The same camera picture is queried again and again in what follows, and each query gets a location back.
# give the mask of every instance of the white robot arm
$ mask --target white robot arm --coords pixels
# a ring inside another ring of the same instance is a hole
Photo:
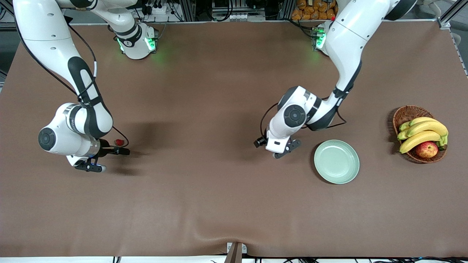
[[[111,4],[104,0],[15,0],[15,19],[20,38],[31,56],[46,70],[53,71],[73,87],[79,103],[65,103],[55,117],[39,133],[39,145],[47,152],[66,155],[77,169],[103,172],[105,166],[97,164],[97,158],[106,154],[125,154],[123,147],[110,147],[100,139],[113,126],[112,116],[102,100],[95,83],[94,73],[81,58],[72,41],[67,22],[62,15],[64,8],[89,8],[105,19],[121,43],[126,55],[140,59],[154,50],[148,40],[154,29],[136,23],[125,6],[133,0],[120,0]]]
[[[335,88],[326,100],[303,87],[290,88],[279,101],[278,112],[271,119],[266,133],[255,145],[259,147],[266,144],[266,149],[274,152],[275,158],[280,158],[300,145],[300,141],[290,140],[290,137],[303,125],[313,131],[327,128],[341,102],[353,88],[367,41],[385,17],[396,20],[415,3],[416,0],[338,1],[338,6],[344,8],[333,22],[327,21],[319,26],[324,28],[324,39],[322,45],[317,46],[338,69],[339,79]]]

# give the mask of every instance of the yellow banana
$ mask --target yellow banana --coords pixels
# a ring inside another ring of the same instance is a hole
[[[413,126],[413,125],[415,125],[416,123],[420,123],[420,122],[423,122],[423,121],[435,121],[435,122],[439,122],[438,120],[433,119],[433,118],[430,118],[430,117],[419,117],[419,118],[416,118],[416,119],[410,121],[410,122],[409,122],[409,125],[410,125],[410,126]]]
[[[408,128],[410,127],[410,126],[409,126],[409,125],[410,125],[410,122],[411,122],[411,121],[405,122],[405,123],[403,123],[402,125],[400,125],[400,131],[402,132],[402,131],[408,129]]]
[[[447,128],[442,123],[435,121],[423,121],[409,127],[409,129],[406,131],[406,136],[411,137],[422,131],[435,131],[441,137],[448,134]]]
[[[430,117],[419,117],[419,118],[415,118],[415,119],[413,119],[411,121],[405,122],[402,125],[400,125],[400,131],[402,132],[402,131],[408,129],[410,126],[413,126],[413,125],[415,125],[417,123],[420,123],[420,122],[423,122],[423,121],[439,122],[438,120],[430,118]]]
[[[407,153],[412,148],[416,147],[418,144],[425,141],[441,141],[442,138],[440,135],[434,131],[422,131],[412,137],[409,137],[401,146],[400,152]]]
[[[397,138],[399,141],[408,139],[408,137],[406,137],[406,131],[407,131],[407,130],[403,130],[402,132],[400,132],[396,138]]]
[[[437,143],[437,146],[439,147],[444,147],[444,145],[447,145],[448,143],[448,135],[442,136],[441,140]]]

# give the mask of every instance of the small red object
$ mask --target small red object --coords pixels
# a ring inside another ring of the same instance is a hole
[[[125,143],[125,141],[124,141],[124,140],[121,140],[121,139],[116,139],[116,140],[114,141],[114,144],[115,144],[116,146],[124,146],[124,143]]]

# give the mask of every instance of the wire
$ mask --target wire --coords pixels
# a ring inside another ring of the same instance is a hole
[[[4,12],[3,15],[0,17],[0,20],[2,20],[2,19],[5,17],[5,15],[7,14],[7,10],[6,10],[6,9],[1,8],[1,11],[5,11],[5,12]]]
[[[291,24],[295,25],[295,26],[298,27],[298,28],[302,27],[303,29],[312,30],[311,27],[306,27],[306,26],[302,26],[302,25],[300,25],[300,24],[297,24],[297,23],[294,22],[294,20],[291,20],[291,19],[289,19],[289,18],[282,18],[282,19],[280,19],[280,20],[289,21]]]
[[[123,146],[116,146],[116,148],[125,148],[127,147],[129,144],[130,144],[130,141],[128,140],[127,136],[125,136],[125,134],[123,134],[121,131],[119,131],[116,127],[112,126],[112,128],[114,130],[116,130],[116,132],[118,132],[120,135],[122,135],[122,137],[125,139],[125,141],[127,142],[125,145]]]
[[[227,6],[227,13],[226,13],[226,16],[221,19],[221,20],[218,20],[216,18],[213,18],[211,16],[211,14],[209,13],[209,10],[212,10],[212,8],[208,5],[207,7],[207,10],[206,10],[206,14],[208,15],[208,17],[212,20],[212,21],[216,21],[216,22],[223,22],[225,21],[226,19],[228,19],[232,14],[233,14],[233,11],[234,11],[234,3],[232,0],[229,0],[230,4],[231,4],[231,11],[229,11],[229,6]]]
[[[266,140],[266,131],[264,131],[263,128],[262,128],[263,120],[265,119],[265,116],[268,114],[268,112],[269,112],[273,107],[275,107],[276,105],[278,105],[278,103],[273,104],[273,105],[265,112],[265,114],[263,115],[262,119],[260,120],[260,134],[262,135],[262,137],[263,137],[265,140]]]
[[[314,37],[314,36],[312,36],[312,35],[309,35],[309,34],[304,30],[304,28],[300,25],[299,20],[297,20],[297,23],[299,24],[299,28],[300,28],[300,30],[302,31],[302,33],[304,33],[304,35],[306,35],[306,36],[308,36],[308,37],[310,37],[310,38],[318,38],[318,37]]]
[[[87,92],[87,90],[88,90],[93,84],[95,84],[96,76],[97,76],[97,60],[96,60],[96,55],[94,54],[93,49],[89,46],[89,44],[86,42],[86,40],[85,40],[70,24],[68,24],[68,27],[69,27],[69,28],[83,41],[83,43],[88,47],[89,51],[91,52],[91,55],[93,56],[93,61],[94,61],[94,74],[93,74],[93,77],[91,78],[91,83],[89,83],[88,86],[86,86],[86,88],[78,94],[78,101],[81,101],[81,96],[82,96],[85,92]]]
[[[328,99],[330,96],[327,96],[325,98],[322,98],[322,100],[326,100]],[[343,125],[343,124],[346,124],[348,123],[345,119],[343,119],[343,117],[341,117],[340,115],[340,112],[338,111],[338,109],[336,109],[336,114],[338,115],[338,117],[340,117],[340,119],[343,121],[342,123],[338,123],[338,124],[335,124],[335,125],[332,125],[332,126],[328,126],[326,129],[329,129],[329,128],[333,128],[333,127],[336,127],[336,126],[340,126],[340,125]]]
[[[138,13],[138,11],[137,11],[137,8],[136,8],[136,7],[134,7],[133,9],[134,9],[134,10],[135,10],[135,12],[137,13],[137,16],[138,16],[138,19],[140,19],[140,22],[143,22],[143,20],[141,20],[141,16],[140,16],[140,14],[139,14],[139,13]]]
[[[75,90],[73,88],[71,88],[69,85],[67,85],[65,82],[63,82],[60,78],[57,77],[57,75],[55,75],[52,71],[50,71],[46,66],[44,66],[44,64],[42,64],[39,59],[34,56],[34,54],[32,53],[32,51],[29,49],[29,47],[26,45],[26,43],[24,42],[24,38],[23,36],[21,35],[21,31],[20,31],[20,28],[18,27],[18,23],[16,22],[16,17],[13,16],[13,19],[15,20],[15,26],[16,26],[16,31],[18,32],[18,36],[20,37],[20,40],[21,40],[21,43],[23,43],[23,46],[24,48],[26,49],[26,51],[28,52],[28,54],[47,72],[49,73],[52,77],[54,77],[56,80],[58,80],[60,83],[62,83],[68,90],[70,90],[71,92],[73,92],[73,94],[76,94]],[[94,55],[94,52],[93,50],[91,49],[91,47],[88,45],[88,43],[84,40],[84,38],[81,37],[80,34],[78,34],[78,32],[76,32],[76,30],[74,28],[72,28],[70,25],[68,25],[68,27],[85,43],[85,45],[89,48],[91,54],[93,55],[93,59],[95,61],[95,73],[97,72],[97,63],[96,63],[96,56]],[[92,80],[91,80],[91,83],[86,87],[86,89],[84,91],[86,91],[93,83],[95,83],[95,80],[96,80],[96,77],[93,76]],[[125,138],[126,140],[126,144],[124,146],[117,146],[117,148],[123,148],[123,147],[127,147],[129,144],[130,144],[130,141],[128,140],[128,138],[121,132],[119,131],[116,127],[112,126],[112,128],[114,130],[116,130],[120,135],[122,135],[123,138]]]
[[[21,35],[21,32],[20,32],[20,28],[18,27],[18,23],[16,22],[16,17],[13,16],[14,20],[15,20],[15,26],[16,26],[16,31],[18,32],[18,35],[20,37],[20,40],[21,40],[21,43],[23,43],[23,46],[24,48],[26,49],[26,51],[28,52],[28,54],[45,70],[47,71],[47,73],[49,73],[52,77],[54,77],[56,80],[58,80],[60,83],[62,83],[67,89],[69,89],[71,92],[73,92],[74,94],[75,93],[75,90],[73,88],[71,88],[69,85],[67,85],[65,82],[63,82],[60,78],[57,77],[57,75],[55,75],[52,71],[50,71],[47,67],[44,66],[44,64],[42,64],[36,56],[34,56],[34,54],[31,52],[31,50],[29,49],[29,47],[26,45],[26,43],[24,42],[24,38],[23,36]]]
[[[90,8],[90,9],[87,9],[87,11],[91,11],[91,10],[93,10],[94,8],[96,8],[97,2],[98,2],[98,0],[96,0],[96,2],[94,3],[94,6],[93,6],[92,8]]]
[[[174,2],[172,0],[168,0],[168,5],[169,8],[171,9],[172,12],[174,12],[174,16],[180,21],[183,22],[182,17],[179,15],[179,12],[177,11],[176,6],[174,5]]]
[[[167,25],[168,25],[168,23],[166,22],[166,23],[164,24],[164,27],[162,28],[162,31],[161,31],[161,33],[158,35],[158,40],[160,40],[160,39],[161,39],[161,37],[162,37],[162,34],[164,33],[164,30],[166,30],[166,26],[167,26]]]

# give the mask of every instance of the table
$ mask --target table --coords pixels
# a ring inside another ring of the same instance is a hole
[[[383,23],[340,107],[348,124],[301,130],[302,146],[279,160],[253,145],[263,113],[289,87],[325,97],[338,78],[293,25],[171,24],[157,54],[139,61],[105,26],[76,28],[133,153],[102,158],[108,172],[95,174],[44,152],[39,130],[75,97],[20,45],[0,95],[0,256],[208,255],[230,241],[254,256],[468,254],[468,82],[436,22]],[[395,154],[388,119],[407,104],[448,127],[444,160]],[[352,182],[317,174],[314,149],[328,139],[356,149]]]

